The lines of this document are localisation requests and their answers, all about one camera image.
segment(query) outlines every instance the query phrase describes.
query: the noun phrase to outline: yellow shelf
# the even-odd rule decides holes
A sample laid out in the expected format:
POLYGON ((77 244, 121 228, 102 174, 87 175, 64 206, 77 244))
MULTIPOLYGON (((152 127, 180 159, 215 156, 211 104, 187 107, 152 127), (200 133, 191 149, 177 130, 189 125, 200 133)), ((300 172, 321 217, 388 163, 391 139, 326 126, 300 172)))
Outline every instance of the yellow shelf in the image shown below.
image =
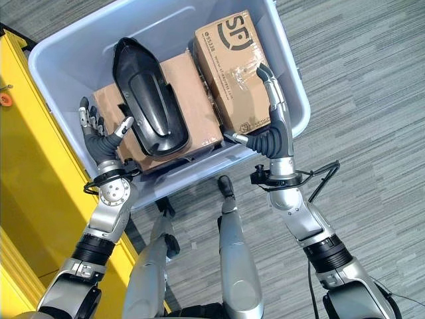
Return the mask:
MULTIPOLYGON (((97 198, 82 192, 87 176, 30 76, 21 50, 25 45, 23 39, 7 31, 0 39, 0 86, 13 85, 4 91, 11 96, 13 105, 2 106, 0 114, 0 210, 2 234, 26 260, 28 268, 23 271, 30 269, 33 275, 29 276, 39 280, 35 283, 39 293, 40 283, 45 289, 64 259, 72 254, 97 198)), ((2 243, 2 249, 8 248, 2 243)), ((124 235, 100 283, 102 299, 97 318, 121 317, 136 257, 124 235)), ((3 262, 1 267, 2 290, 4 281, 3 291, 9 292, 20 285, 16 278, 19 272, 13 272, 3 262)), ((21 311, 35 306, 33 297, 22 299, 21 311)), ((10 307, 2 299, 2 315, 14 312, 10 307)))

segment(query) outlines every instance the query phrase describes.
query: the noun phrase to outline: brown cardboard box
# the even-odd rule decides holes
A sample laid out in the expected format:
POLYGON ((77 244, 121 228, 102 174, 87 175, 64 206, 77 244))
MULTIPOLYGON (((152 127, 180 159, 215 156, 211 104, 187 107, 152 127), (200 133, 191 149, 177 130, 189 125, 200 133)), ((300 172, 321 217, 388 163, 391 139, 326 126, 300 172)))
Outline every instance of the brown cardboard box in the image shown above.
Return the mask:
MULTIPOLYGON (((213 107, 207 98, 190 52, 186 51, 162 62, 161 68, 166 81, 175 91, 190 140, 182 150, 169 156, 155 158, 142 152, 133 131, 130 130, 118 148, 118 155, 122 160, 133 158, 140 164, 144 173, 151 173, 175 159, 196 157, 197 151, 207 147, 212 149, 214 144, 222 141, 213 107)), ((105 117, 107 131, 113 132, 124 119, 118 108, 119 104, 124 103, 118 87, 115 84, 105 86, 94 93, 94 98, 101 115, 105 117)))
POLYGON ((256 75, 267 62, 248 11, 196 30, 195 55, 226 128, 246 134, 270 123, 267 93, 256 75))

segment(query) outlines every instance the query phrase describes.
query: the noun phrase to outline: humanoid robot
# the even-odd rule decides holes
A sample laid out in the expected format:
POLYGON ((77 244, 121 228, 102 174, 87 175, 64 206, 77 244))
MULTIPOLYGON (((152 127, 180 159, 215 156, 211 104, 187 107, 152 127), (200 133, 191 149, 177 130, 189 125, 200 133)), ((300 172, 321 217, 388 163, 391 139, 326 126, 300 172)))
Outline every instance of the humanoid robot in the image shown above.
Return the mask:
MULTIPOLYGON (((225 132, 233 142, 245 145, 270 159, 270 169, 257 165, 251 183, 263 185, 268 201, 283 218, 296 243, 303 249, 316 271, 316 277, 328 293, 323 303, 330 319, 399 319, 400 311, 390 294, 377 285, 360 262, 353 257, 331 225, 311 202, 339 163, 317 171, 298 171, 294 161, 290 115, 284 95, 273 72, 261 64, 257 75, 262 79, 270 100, 270 127, 257 136, 225 132), (307 200, 299 188, 313 176, 327 173, 320 186, 307 200)), ((131 128, 127 117, 116 131, 105 136, 103 119, 83 98, 79 108, 87 150, 98 165, 98 177, 85 187, 98 193, 94 210, 74 253, 66 259, 39 302, 36 312, 18 319, 92 318, 100 301, 98 283, 102 280, 115 244, 122 236, 137 199, 131 182, 139 172, 130 161, 116 157, 116 148, 131 128)), ((169 318, 261 319, 264 301, 254 259, 245 243, 240 215, 231 181, 218 180, 224 201, 218 218, 222 304, 194 306, 166 315, 169 318)), ((150 243, 141 252, 130 276, 123 319, 163 317, 166 260, 179 253, 171 225, 172 209, 164 206, 156 220, 150 243)))

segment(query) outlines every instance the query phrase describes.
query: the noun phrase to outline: black cable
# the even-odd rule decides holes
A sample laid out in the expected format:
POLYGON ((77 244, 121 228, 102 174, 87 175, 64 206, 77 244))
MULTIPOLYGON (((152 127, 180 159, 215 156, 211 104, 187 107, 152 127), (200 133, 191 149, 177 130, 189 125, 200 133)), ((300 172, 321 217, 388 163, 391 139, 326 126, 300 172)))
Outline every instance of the black cable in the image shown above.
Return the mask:
POLYGON ((322 179, 322 182, 319 184, 319 186, 316 188, 316 190, 313 192, 313 194, 311 195, 311 197, 309 198, 309 201, 313 201, 315 199, 315 197, 320 193, 320 191, 323 189, 323 187, 326 185, 326 183, 332 178, 332 176, 335 175, 335 173, 338 171, 339 169, 339 161, 335 161, 333 163, 329 163, 315 171, 296 171, 296 173, 300 173, 303 175, 307 175, 308 177, 303 180, 301 183, 297 183, 295 185, 287 185, 287 186, 278 186, 278 187, 262 187, 260 185, 258 185, 258 187, 260 187, 261 189, 263 189, 264 191, 267 192, 271 192, 271 191, 281 191, 284 189, 291 189, 291 188, 295 188, 295 187, 300 187, 304 184, 306 184, 311 178, 313 178, 314 176, 317 175, 321 175, 325 172, 328 172, 326 177, 322 179))
POLYGON ((119 174, 119 175, 111 176, 111 177, 103 180, 102 182, 89 181, 88 183, 86 183, 86 185, 84 185, 83 192, 86 193, 86 194, 90 194, 90 195, 99 195, 99 192, 98 191, 94 191, 94 190, 92 190, 90 188, 92 188, 92 187, 100 187, 100 186, 102 186, 102 185, 104 185, 106 183, 109 183, 111 181, 115 181, 116 179, 119 179, 119 178, 128 178, 128 179, 131 180, 133 177, 139 175, 140 173, 141 173, 141 171, 139 169, 135 169, 133 171, 129 171, 129 172, 124 173, 124 174, 119 174))
POLYGON ((311 283, 311 264, 308 262, 308 287, 310 289, 311 302, 313 303, 314 318, 319 319, 319 312, 317 311, 316 297, 314 296, 313 285, 311 283))
POLYGON ((339 169, 339 161, 335 161, 334 163, 329 164, 329 165, 331 165, 329 172, 327 173, 325 178, 321 179, 321 183, 319 184, 319 186, 317 186, 317 188, 314 190, 314 192, 311 194, 310 198, 308 199, 308 201, 310 203, 312 203, 314 201, 314 199, 317 197, 317 195, 319 195, 321 190, 325 187, 327 182, 337 173, 337 171, 339 169))
POLYGON ((397 297, 399 297, 399 298, 404 298, 404 299, 407 299, 407 300, 410 300, 410 301, 413 301, 413 302, 415 302, 415 303, 417 303, 417 304, 419 304, 419 305, 421 305, 422 307, 425 307, 425 304, 423 304, 423 303, 421 303, 421 302, 419 302, 419 301, 417 301, 417 300, 415 300, 415 299, 412 299, 412 298, 410 298, 410 297, 407 297, 407 296, 402 296, 402 295, 400 295, 400 294, 395 294, 395 293, 393 293, 391 290, 389 290, 381 281, 379 281, 378 279, 376 279, 376 278, 373 278, 372 276, 370 276, 372 279, 373 279, 373 281, 375 281, 375 284, 377 283, 377 284, 379 284, 381 287, 383 287, 386 291, 387 291, 387 293, 390 295, 390 296, 397 296, 397 297))
MULTIPOLYGON (((310 198, 308 199, 309 203, 312 203, 315 198, 319 195, 321 190, 325 187, 327 182, 337 173, 339 169, 339 161, 335 161, 333 163, 327 164, 321 168, 319 168, 317 171, 311 171, 310 173, 307 173, 305 171, 299 171, 300 173, 303 173, 304 175, 309 175, 308 178, 305 179, 305 181, 308 181, 309 178, 313 177, 314 175, 324 173, 325 171, 328 171, 325 178, 322 178, 321 183, 319 186, 316 187, 314 192, 311 194, 310 198)), ((311 296, 311 302, 313 303, 313 311, 314 311, 314 318, 319 319, 319 312, 317 311, 317 304, 316 304, 316 297, 314 295, 313 285, 311 283, 311 264, 308 262, 308 287, 310 289, 310 296, 311 296)))

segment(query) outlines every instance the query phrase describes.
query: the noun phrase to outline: plastic storage bin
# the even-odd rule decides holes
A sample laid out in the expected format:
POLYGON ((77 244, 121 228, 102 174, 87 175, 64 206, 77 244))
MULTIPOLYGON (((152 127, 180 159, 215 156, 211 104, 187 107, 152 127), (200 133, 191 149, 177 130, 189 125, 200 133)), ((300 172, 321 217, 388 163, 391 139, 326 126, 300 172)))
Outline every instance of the plastic storage bin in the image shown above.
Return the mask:
MULTIPOLYGON (((111 84, 114 45, 134 37, 159 61, 182 53, 199 27, 249 10, 269 65, 284 90, 293 135, 307 126, 310 107, 294 58, 272 0, 116 1, 40 42, 29 57, 31 74, 53 116, 91 177, 96 164, 86 151, 79 124, 82 96, 111 84)), ((139 183, 135 208, 206 178, 253 155, 243 146, 223 143, 208 156, 139 183)))

